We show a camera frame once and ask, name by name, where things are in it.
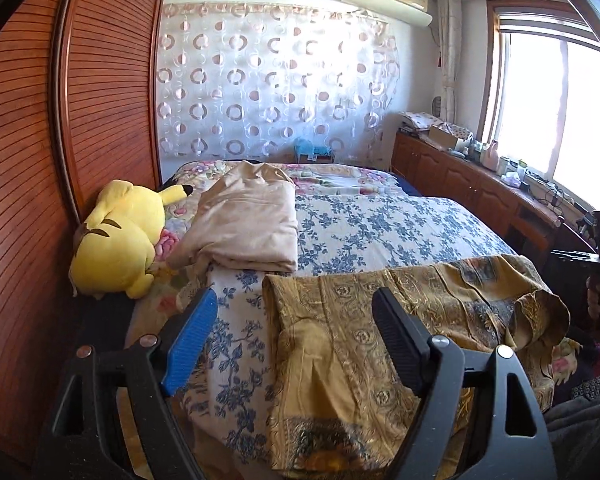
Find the cardboard box on cabinet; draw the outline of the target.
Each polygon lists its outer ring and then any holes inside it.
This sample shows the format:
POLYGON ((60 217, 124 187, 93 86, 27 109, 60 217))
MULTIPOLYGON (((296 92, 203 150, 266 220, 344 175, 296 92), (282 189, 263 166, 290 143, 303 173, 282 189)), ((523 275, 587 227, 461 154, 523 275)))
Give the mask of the cardboard box on cabinet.
POLYGON ((444 150, 455 150, 458 142, 458 137, 454 133, 435 125, 429 128, 428 138, 444 150))

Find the pink container on cabinet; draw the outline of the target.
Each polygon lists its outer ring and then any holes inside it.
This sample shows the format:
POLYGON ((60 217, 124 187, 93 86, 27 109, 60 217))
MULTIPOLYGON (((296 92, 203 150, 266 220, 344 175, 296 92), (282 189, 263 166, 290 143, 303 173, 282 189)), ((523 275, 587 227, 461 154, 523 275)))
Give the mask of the pink container on cabinet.
POLYGON ((499 163, 498 140, 493 140, 481 154, 481 165, 487 170, 497 172, 499 163))

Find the red-brown slatted wardrobe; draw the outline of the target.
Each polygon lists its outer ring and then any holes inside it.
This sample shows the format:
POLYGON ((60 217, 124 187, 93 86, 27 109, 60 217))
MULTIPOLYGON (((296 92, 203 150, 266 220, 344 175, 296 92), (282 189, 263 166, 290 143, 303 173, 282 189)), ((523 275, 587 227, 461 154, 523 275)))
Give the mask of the red-brown slatted wardrobe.
POLYGON ((162 0, 0 0, 0 451, 30 463, 80 309, 72 237, 114 179, 157 186, 162 0))

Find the wooden framed window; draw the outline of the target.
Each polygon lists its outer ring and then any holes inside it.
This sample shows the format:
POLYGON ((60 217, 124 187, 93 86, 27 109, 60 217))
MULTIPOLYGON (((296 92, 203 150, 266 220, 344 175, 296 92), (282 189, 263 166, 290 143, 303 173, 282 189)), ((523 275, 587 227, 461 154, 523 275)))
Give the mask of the wooden framed window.
POLYGON ((490 0, 480 134, 600 210, 600 40, 567 3, 490 0))

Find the dark blue bed sheet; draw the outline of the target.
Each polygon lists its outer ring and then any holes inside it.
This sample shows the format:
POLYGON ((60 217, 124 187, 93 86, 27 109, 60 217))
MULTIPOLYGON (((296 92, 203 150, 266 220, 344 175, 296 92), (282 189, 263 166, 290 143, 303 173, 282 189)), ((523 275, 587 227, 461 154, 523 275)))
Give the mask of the dark blue bed sheet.
POLYGON ((398 182, 398 185, 400 186, 401 190, 408 196, 420 196, 420 193, 416 190, 416 188, 414 188, 413 185, 411 185, 410 182, 398 176, 397 174, 396 182, 398 182))

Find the white circle-patterned curtain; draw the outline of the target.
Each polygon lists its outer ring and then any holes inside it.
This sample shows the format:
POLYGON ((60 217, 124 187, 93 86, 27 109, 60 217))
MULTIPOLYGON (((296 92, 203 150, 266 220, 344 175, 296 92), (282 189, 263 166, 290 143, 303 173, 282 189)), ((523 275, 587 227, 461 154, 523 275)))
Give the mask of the white circle-patterned curtain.
POLYGON ((400 62, 390 25, 361 12, 169 3, 156 68, 162 159, 284 160, 300 143, 377 166, 400 62))

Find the cream side window curtain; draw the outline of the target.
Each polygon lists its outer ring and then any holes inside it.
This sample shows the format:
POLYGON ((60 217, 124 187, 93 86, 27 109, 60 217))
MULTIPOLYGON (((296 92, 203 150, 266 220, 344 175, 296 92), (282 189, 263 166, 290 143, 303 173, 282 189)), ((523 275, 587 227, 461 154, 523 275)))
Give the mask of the cream side window curtain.
POLYGON ((441 118, 455 122, 456 82, 462 56, 462 3, 460 0, 437 0, 442 70, 441 118))

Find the folded beige cloth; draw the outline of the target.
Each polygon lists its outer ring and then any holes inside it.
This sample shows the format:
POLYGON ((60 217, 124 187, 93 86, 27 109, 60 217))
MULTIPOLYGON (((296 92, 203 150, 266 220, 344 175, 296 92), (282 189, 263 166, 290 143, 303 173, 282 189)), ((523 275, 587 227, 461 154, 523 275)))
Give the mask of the folded beige cloth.
POLYGON ((283 170, 241 162, 203 192, 188 231, 166 263, 173 269, 292 273, 298 269, 296 187, 283 170))

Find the long wooden sideboard cabinet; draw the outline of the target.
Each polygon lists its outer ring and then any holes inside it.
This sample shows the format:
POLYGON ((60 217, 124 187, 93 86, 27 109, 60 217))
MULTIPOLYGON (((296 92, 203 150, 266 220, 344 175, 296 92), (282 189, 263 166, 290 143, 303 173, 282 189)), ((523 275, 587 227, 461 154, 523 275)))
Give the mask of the long wooden sideboard cabinet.
POLYGON ((553 249, 558 215, 489 170, 402 132, 394 141, 391 170, 422 195, 463 205, 536 266, 553 249))

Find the gold patterned brocade garment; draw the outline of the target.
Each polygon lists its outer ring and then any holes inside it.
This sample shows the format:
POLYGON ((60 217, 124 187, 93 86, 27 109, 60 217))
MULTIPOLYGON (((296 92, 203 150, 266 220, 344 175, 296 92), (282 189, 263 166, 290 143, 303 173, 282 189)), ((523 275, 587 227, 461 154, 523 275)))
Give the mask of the gold patterned brocade garment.
POLYGON ((433 334, 468 350, 509 344, 541 408, 567 307, 521 256, 500 255, 262 283, 274 364, 268 442, 273 470, 296 478, 379 474, 396 455, 418 401, 399 382, 372 315, 389 289, 433 334))

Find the floral blue bed cover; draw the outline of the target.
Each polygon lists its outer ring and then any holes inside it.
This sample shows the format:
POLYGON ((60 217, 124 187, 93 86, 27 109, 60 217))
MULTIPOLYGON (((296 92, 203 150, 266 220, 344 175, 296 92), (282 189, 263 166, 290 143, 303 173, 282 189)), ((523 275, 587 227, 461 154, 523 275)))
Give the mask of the floral blue bed cover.
MULTIPOLYGON (((166 208, 151 266, 154 282, 135 305, 126 339, 155 333, 198 289, 212 288, 218 317, 199 363, 173 402, 176 418, 204 472, 215 479, 268 479, 268 409, 273 396, 270 322, 263 276, 212 264, 174 270, 166 256, 195 217, 201 194, 228 162, 190 162, 175 174, 193 192, 166 208)), ((296 187, 298 272, 356 273, 493 256, 508 246, 464 206, 405 192, 382 171, 344 165, 289 165, 296 187)))

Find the yellow Pikachu plush toy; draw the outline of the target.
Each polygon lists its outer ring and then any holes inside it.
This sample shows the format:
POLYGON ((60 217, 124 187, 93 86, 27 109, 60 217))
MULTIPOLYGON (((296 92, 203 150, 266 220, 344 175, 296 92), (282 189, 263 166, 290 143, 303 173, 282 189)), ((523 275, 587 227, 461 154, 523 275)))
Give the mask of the yellow Pikachu plush toy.
POLYGON ((96 299, 123 292, 131 299, 146 296, 166 213, 164 207, 193 193, 186 184, 162 191, 112 180, 97 196, 92 212, 73 237, 68 278, 73 293, 96 299))

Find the blue toy on headboard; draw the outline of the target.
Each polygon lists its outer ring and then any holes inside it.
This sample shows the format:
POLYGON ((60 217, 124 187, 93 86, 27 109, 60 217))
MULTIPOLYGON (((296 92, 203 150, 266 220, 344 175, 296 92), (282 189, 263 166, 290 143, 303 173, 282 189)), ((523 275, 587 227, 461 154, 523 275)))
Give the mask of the blue toy on headboard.
POLYGON ((334 152, 328 146, 316 145, 308 139, 294 142, 294 161, 297 164, 332 164, 334 152))

